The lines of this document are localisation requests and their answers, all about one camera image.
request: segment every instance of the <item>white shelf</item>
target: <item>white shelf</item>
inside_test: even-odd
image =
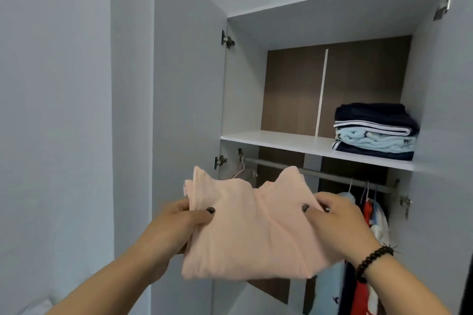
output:
[[[222,135],[222,140],[235,141],[257,146],[279,148],[281,150],[315,154],[323,157],[346,159],[348,161],[368,163],[394,169],[414,170],[411,161],[363,156],[332,150],[334,139],[326,137],[305,136],[301,134],[281,133],[271,131],[247,131]]]

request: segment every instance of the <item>navy folded clothing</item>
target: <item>navy folded clothing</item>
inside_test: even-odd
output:
[[[364,127],[366,131],[398,136],[411,136],[419,132],[417,122],[401,104],[341,105],[335,111],[334,127]]]
[[[343,143],[342,141],[336,141],[332,145],[332,149],[336,151],[341,151],[341,152],[361,154],[364,156],[398,159],[401,161],[412,161],[412,158],[414,157],[414,152],[388,153],[388,152],[364,150],[363,148],[358,148],[358,147]]]

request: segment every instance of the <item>stack of folded clothes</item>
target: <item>stack of folded clothes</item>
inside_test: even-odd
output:
[[[419,126],[401,104],[341,105],[334,150],[411,161]]]

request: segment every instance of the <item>left hand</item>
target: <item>left hand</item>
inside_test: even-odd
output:
[[[208,211],[189,211],[188,198],[164,207],[129,250],[145,262],[150,284],[164,275],[169,261],[186,245],[195,226],[212,219]]]

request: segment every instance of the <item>wardrobe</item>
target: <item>wardrobe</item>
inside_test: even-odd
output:
[[[156,0],[154,211],[194,166],[228,179],[242,154],[382,184],[396,256],[458,311],[473,250],[471,20],[473,0],[307,0],[231,18],[210,0]],[[404,103],[421,125],[414,160],[332,150],[335,109],[351,102]],[[255,185],[278,174],[250,167]],[[244,282],[185,282],[181,264],[153,285],[153,314],[301,314],[310,286],[274,285],[285,305]]]

